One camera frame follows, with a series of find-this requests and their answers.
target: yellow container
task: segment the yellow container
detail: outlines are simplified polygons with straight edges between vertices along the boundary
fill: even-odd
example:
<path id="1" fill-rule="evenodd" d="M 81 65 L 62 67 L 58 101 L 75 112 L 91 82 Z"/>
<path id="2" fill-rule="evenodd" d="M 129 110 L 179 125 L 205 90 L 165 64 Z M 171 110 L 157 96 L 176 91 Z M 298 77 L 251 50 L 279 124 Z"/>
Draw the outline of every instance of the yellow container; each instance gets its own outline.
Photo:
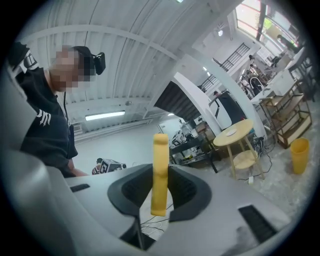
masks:
<path id="1" fill-rule="evenodd" d="M 290 146 L 292 163 L 293 163 L 293 172 L 295 174 L 304 173 L 309 155 L 309 140 L 306 138 L 297 138 L 295 139 Z"/>

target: white ceiling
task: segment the white ceiling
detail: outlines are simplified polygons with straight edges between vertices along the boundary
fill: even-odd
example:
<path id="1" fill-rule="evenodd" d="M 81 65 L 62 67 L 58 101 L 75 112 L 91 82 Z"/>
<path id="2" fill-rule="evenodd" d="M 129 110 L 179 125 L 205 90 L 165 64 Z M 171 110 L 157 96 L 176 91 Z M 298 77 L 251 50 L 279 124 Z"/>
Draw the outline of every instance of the white ceiling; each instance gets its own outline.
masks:
<path id="1" fill-rule="evenodd" d="M 59 0 L 38 11 L 21 32 L 39 64 L 47 68 L 61 45 L 105 53 L 106 69 L 84 91 L 68 92 L 72 123 L 85 133 L 164 114 L 154 103 L 174 76 L 183 53 L 241 1 Z M 125 110 L 120 117 L 85 121 L 85 115 Z"/>

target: fluorescent light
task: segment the fluorescent light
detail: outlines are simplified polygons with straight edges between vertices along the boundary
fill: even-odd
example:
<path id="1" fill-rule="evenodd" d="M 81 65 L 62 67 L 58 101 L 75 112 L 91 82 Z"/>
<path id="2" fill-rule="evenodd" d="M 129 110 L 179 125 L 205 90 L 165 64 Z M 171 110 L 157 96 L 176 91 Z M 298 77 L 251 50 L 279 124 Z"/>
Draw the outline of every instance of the fluorescent light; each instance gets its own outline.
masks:
<path id="1" fill-rule="evenodd" d="M 119 111 L 119 112 L 104 113 L 104 114 L 92 114 L 92 115 L 87 115 L 85 117 L 85 120 L 91 121 L 91 120 L 100 119 L 100 118 L 111 118 L 111 117 L 123 116 L 125 113 L 126 113 L 125 111 Z"/>

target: black cap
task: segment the black cap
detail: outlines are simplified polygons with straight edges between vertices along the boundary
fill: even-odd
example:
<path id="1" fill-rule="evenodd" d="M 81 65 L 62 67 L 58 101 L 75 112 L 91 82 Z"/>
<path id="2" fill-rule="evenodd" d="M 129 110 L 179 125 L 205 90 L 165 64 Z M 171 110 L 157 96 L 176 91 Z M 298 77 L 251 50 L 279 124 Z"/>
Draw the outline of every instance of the black cap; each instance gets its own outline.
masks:
<path id="1" fill-rule="evenodd" d="M 84 70 L 84 80 L 90 81 L 90 77 L 96 75 L 94 56 L 86 46 L 74 46 L 72 49 L 76 50 L 80 55 L 80 62 L 82 62 Z"/>

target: cable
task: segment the cable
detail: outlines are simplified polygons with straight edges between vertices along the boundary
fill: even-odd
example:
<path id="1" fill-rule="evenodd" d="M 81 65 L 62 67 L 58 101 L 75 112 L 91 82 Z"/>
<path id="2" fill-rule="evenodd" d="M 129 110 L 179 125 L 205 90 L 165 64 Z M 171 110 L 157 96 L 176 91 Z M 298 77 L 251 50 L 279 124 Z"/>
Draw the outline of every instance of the cable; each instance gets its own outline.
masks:
<path id="1" fill-rule="evenodd" d="M 159 223 L 159 222 L 164 222 L 164 221 L 167 221 L 169 220 L 169 218 L 166 218 L 166 219 L 163 219 L 163 220 L 159 220 L 159 221 L 154 221 L 154 222 L 148 222 L 148 223 L 142 223 L 142 224 L 152 224 L 152 223 Z"/>
<path id="2" fill-rule="evenodd" d="M 173 206 L 173 205 L 174 205 L 173 203 L 170 204 L 166 210 L 168 210 L 168 209 L 169 209 L 171 206 Z M 154 216 L 154 217 L 152 217 L 151 219 L 146 220 L 144 223 L 141 223 L 140 225 L 145 224 L 145 223 L 147 223 L 148 221 L 151 221 L 151 220 L 154 219 L 155 217 L 158 217 L 158 216 Z"/>
<path id="3" fill-rule="evenodd" d="M 161 227 L 162 227 L 162 223 L 160 223 L 161 225 L 159 227 L 156 227 L 156 226 L 144 226 L 141 228 L 141 231 L 143 228 L 150 228 L 150 229 L 155 229 L 154 231 L 150 232 L 150 233 L 144 233 L 146 235 L 151 235 L 152 233 L 156 232 L 157 230 L 160 230 L 162 232 L 165 232 Z"/>
<path id="4" fill-rule="evenodd" d="M 63 96 L 63 108 L 64 108 L 64 113 L 65 113 L 66 123 L 69 126 L 68 112 L 66 109 L 66 92 L 64 92 L 64 96 Z"/>
<path id="5" fill-rule="evenodd" d="M 268 153 L 267 153 L 266 155 L 268 156 L 271 165 L 270 165 L 270 167 L 269 167 L 269 169 L 268 169 L 267 171 L 264 171 L 264 172 L 263 172 L 264 174 L 268 173 L 268 172 L 270 171 L 271 167 L 272 167 L 271 158 L 270 158 L 270 156 L 268 155 Z M 247 180 L 249 180 L 249 178 L 238 178 L 238 179 L 237 179 L 237 181 L 247 181 Z"/>

